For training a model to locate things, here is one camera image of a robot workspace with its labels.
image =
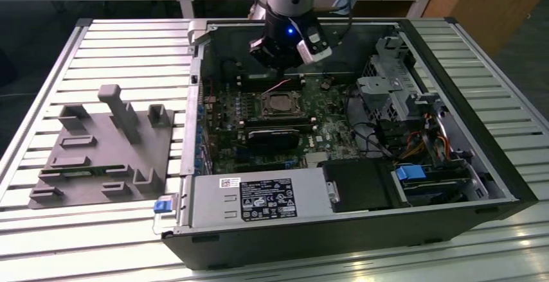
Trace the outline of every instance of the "aluminum extrusion table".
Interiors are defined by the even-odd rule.
[[[193,272],[152,232],[153,201],[26,209],[61,124],[61,105],[122,88],[134,110],[176,111],[166,192],[177,186],[189,81],[188,20],[96,20],[74,28],[0,161],[0,280],[487,281],[549,271],[549,124],[458,24],[412,20],[450,77],[516,166],[539,203],[450,242]],[[426,86],[432,85],[423,78]],[[172,220],[164,220],[168,226]]]

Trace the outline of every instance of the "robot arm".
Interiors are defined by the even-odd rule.
[[[264,16],[260,39],[251,42],[251,55],[264,67],[283,73],[289,67],[317,62],[332,54],[331,44],[317,22],[313,6],[325,2],[347,13],[347,0],[259,0],[253,15]]]

